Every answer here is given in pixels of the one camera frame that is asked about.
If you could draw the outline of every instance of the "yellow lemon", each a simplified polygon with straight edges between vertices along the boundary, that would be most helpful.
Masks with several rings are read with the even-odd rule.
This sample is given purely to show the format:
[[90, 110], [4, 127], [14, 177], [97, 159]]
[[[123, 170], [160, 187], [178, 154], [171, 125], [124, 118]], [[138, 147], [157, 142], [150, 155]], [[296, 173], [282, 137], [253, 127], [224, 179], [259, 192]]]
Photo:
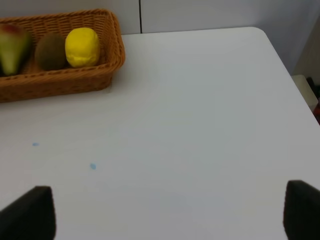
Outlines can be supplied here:
[[100, 57], [97, 33], [88, 27], [73, 29], [65, 40], [65, 54], [74, 68], [96, 65]]

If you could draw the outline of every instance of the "white table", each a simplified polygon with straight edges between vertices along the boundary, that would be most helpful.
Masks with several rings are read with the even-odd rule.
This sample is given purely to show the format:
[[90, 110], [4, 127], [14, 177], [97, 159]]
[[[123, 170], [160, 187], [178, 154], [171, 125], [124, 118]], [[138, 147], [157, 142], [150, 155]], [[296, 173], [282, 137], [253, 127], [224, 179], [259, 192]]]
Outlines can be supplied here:
[[110, 90], [0, 104], [0, 209], [49, 185], [56, 240], [285, 240], [320, 128], [266, 35], [123, 40]]

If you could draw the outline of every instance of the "pear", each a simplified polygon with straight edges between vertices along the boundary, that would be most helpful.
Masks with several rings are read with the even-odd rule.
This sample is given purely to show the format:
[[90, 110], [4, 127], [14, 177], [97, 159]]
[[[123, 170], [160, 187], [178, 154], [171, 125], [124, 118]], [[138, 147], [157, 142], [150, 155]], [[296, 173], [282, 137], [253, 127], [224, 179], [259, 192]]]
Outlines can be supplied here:
[[31, 45], [31, 34], [25, 29], [11, 24], [0, 24], [0, 63], [5, 75], [18, 73]]

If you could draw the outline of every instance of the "blue speck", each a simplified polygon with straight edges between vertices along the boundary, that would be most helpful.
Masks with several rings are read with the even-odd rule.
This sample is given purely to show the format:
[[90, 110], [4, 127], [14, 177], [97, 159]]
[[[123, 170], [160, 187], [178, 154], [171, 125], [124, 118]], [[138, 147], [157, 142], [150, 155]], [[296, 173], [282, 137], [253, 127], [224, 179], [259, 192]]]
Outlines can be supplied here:
[[90, 164], [90, 168], [93, 169], [93, 170], [96, 170], [97, 166], [94, 163], [91, 163]]

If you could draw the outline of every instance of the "woven basket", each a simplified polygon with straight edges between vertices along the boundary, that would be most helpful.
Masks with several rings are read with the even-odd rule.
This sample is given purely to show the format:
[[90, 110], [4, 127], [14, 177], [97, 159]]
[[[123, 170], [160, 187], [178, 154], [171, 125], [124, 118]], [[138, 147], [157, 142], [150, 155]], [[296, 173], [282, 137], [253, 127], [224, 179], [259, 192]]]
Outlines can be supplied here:
[[116, 16], [105, 9], [27, 17], [0, 18], [32, 33], [33, 50], [46, 33], [67, 37], [76, 28], [92, 28], [99, 36], [100, 59], [96, 66], [43, 71], [35, 63], [34, 51], [20, 74], [0, 77], [0, 103], [48, 96], [102, 90], [125, 62], [125, 48]]

